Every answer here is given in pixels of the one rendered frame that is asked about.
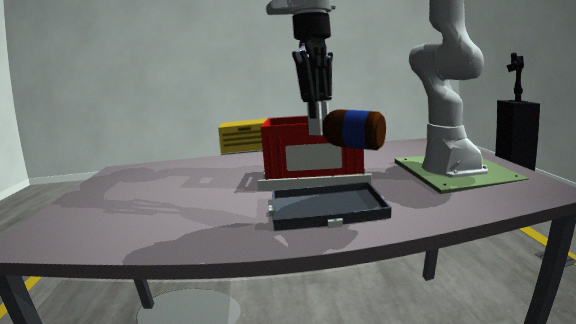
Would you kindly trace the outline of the red crate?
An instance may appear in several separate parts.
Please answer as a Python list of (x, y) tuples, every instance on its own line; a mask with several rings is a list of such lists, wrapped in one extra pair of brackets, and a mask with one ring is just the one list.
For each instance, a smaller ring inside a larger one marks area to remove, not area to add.
[(265, 180), (364, 174), (364, 149), (334, 146), (302, 123), (308, 116), (269, 118), (261, 126)]

